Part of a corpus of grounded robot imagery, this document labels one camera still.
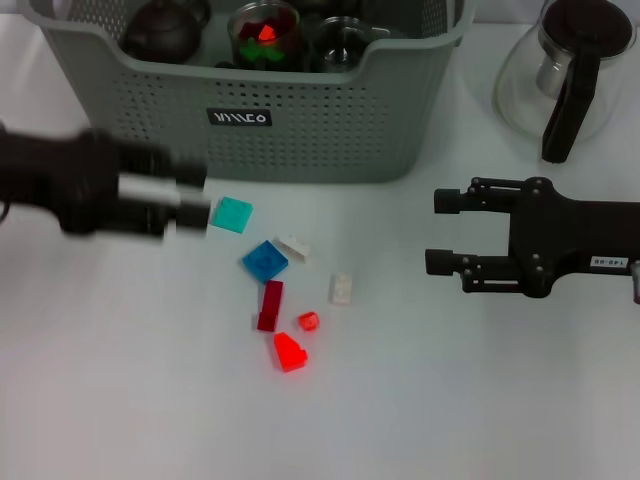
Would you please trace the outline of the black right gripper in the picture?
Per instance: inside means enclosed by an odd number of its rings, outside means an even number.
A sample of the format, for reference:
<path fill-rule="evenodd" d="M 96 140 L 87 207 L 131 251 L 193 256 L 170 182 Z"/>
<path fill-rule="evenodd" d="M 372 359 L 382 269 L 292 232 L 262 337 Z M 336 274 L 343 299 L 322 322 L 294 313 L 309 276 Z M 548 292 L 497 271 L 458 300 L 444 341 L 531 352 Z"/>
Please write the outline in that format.
<path fill-rule="evenodd" d="M 574 200 L 546 178 L 474 177 L 465 191 L 435 190 L 436 214 L 467 211 L 511 213 L 509 256 L 516 261 L 427 249 L 426 273 L 458 274 L 465 293 L 523 292 L 544 298 L 563 276 L 629 276 L 639 261 L 637 202 Z"/>

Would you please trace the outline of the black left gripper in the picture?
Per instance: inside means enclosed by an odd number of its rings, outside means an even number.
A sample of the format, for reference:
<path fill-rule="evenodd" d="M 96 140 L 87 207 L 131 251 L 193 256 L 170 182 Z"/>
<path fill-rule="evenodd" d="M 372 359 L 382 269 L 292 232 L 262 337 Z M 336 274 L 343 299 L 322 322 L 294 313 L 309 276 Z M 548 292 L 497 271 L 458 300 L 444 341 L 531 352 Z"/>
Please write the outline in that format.
<path fill-rule="evenodd" d="M 164 148 L 123 143 L 98 130 L 54 140 L 2 129 L 1 219 L 23 205 L 52 214 L 71 235 L 109 231 L 161 238 L 170 224 L 207 228 L 208 203 L 119 200 L 121 172 L 198 189 L 207 178 L 204 164 L 177 161 Z"/>

